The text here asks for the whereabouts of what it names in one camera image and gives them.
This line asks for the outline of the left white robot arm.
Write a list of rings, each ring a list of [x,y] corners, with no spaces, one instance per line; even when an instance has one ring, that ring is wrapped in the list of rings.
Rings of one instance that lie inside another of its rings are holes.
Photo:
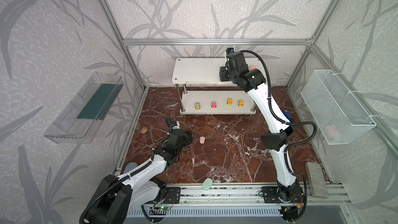
[[[193,142],[192,133],[172,129],[151,157],[133,170],[102,179],[79,218],[80,224],[122,224],[133,210],[150,201],[160,201],[165,183],[155,177],[177,162],[184,147]]]

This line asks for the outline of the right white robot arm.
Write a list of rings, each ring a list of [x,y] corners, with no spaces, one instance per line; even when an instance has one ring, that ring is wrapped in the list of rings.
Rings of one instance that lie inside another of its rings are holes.
[[[284,113],[272,96],[271,79],[263,59],[253,51],[226,49],[226,64],[220,68],[220,81],[230,81],[253,99],[268,125],[269,132],[261,136],[261,142],[271,153],[277,172],[277,194],[282,202],[291,202],[301,193],[288,151],[290,148],[311,141],[317,134],[312,121],[294,122]],[[304,141],[287,144],[288,137],[301,125],[311,125],[312,134]]]

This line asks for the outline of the white two-tier shelf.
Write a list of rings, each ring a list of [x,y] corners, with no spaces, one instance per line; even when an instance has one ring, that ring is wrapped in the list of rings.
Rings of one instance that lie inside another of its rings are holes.
[[[185,58],[177,59],[172,77],[176,88],[183,88],[180,97],[180,113],[183,115],[253,115],[256,108],[268,110],[267,86],[259,87],[256,92],[246,93],[232,82],[221,82],[220,67],[225,58]],[[232,105],[227,104],[231,98]],[[217,107],[212,108],[212,101]],[[199,102],[201,109],[196,110]]]

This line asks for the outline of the pale green oval soap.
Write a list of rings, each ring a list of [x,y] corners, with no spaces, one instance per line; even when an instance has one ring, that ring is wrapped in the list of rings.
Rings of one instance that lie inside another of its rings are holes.
[[[202,183],[203,190],[210,190],[213,185],[213,180],[211,178],[206,178]]]

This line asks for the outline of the grey blue sponge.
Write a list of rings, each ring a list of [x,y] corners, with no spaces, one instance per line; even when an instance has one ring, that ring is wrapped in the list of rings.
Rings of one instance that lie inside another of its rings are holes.
[[[139,164],[136,163],[136,162],[130,162],[130,163],[128,163],[128,164],[125,166],[125,168],[124,168],[123,174],[125,174],[125,173],[127,173],[127,172],[129,172],[129,171],[131,171],[131,170],[133,170],[133,169],[135,169],[135,168],[137,168],[138,166],[139,166]]]

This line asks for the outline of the blue stapler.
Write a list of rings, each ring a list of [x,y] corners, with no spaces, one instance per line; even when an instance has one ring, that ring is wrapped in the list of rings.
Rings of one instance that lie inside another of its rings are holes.
[[[292,118],[292,115],[291,115],[291,113],[290,113],[289,111],[283,110],[283,113],[284,113],[284,115],[285,115],[285,117],[286,117],[287,119],[293,119],[293,118]]]

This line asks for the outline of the pink item in basket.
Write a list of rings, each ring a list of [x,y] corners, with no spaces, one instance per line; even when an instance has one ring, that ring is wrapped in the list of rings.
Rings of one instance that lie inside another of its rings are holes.
[[[328,136],[329,136],[330,138],[332,138],[333,140],[338,140],[338,139],[340,139],[341,133],[340,133],[340,131],[337,129],[337,127],[336,127],[334,124],[327,125],[327,126],[325,127],[325,130],[326,130]]]

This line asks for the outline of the grey stone block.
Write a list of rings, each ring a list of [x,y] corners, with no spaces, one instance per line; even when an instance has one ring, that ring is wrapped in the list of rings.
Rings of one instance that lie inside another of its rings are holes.
[[[329,192],[321,165],[314,162],[307,162],[305,167],[312,196],[315,198],[327,199],[329,197]]]

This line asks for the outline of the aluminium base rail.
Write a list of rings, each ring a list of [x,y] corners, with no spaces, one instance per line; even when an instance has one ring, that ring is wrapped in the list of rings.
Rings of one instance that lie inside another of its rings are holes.
[[[164,217],[283,217],[312,206],[338,206],[350,215],[353,207],[342,185],[327,184],[327,198],[313,196],[310,186],[299,190],[291,200],[281,200],[277,186],[267,184],[171,184],[159,187],[150,181],[131,198],[105,213],[112,223],[148,215]]]

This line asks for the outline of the clear plastic wall bin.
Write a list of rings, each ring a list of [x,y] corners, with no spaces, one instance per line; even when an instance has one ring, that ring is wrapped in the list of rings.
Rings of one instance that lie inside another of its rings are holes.
[[[56,144],[89,144],[122,90],[122,76],[94,72],[46,129]]]

